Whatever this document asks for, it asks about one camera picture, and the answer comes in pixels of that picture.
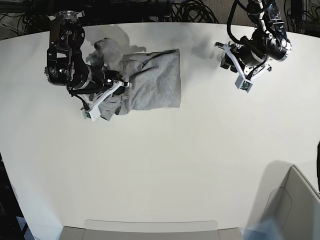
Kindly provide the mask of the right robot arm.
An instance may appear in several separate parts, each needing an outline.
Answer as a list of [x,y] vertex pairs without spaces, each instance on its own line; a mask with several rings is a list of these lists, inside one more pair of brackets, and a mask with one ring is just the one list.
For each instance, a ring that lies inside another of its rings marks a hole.
[[82,101],[85,110],[90,109],[94,99],[115,89],[117,95],[131,85],[116,70],[123,55],[118,47],[106,47],[110,39],[95,43],[90,64],[85,63],[81,46],[85,30],[80,19],[84,12],[63,10],[51,15],[49,48],[46,56],[45,74],[52,85],[64,86],[72,97]]

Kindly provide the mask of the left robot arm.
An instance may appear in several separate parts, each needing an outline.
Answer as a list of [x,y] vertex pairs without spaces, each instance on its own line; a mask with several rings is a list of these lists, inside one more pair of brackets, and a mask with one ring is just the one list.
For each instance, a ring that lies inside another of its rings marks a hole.
[[[254,23],[251,38],[244,35],[238,39],[232,33],[231,25],[237,7],[244,10]],[[249,0],[246,6],[235,0],[226,29],[231,40],[227,50],[235,57],[242,71],[249,69],[248,80],[258,73],[258,69],[264,68],[269,59],[284,61],[292,49],[275,0]]]

